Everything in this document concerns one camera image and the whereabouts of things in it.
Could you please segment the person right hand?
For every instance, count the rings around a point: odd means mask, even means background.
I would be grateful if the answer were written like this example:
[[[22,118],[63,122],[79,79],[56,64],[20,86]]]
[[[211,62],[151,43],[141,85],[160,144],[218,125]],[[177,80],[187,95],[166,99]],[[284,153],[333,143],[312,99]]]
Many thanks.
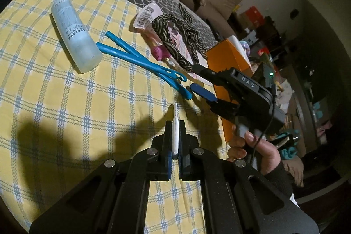
[[[233,135],[232,140],[228,143],[228,161],[234,162],[236,159],[244,159],[247,156],[247,151],[244,147],[247,145],[255,152],[261,155],[261,164],[259,167],[263,175],[267,175],[275,170],[281,163],[280,153],[277,148],[270,142],[264,139],[258,140],[249,131],[246,131],[244,137]]]

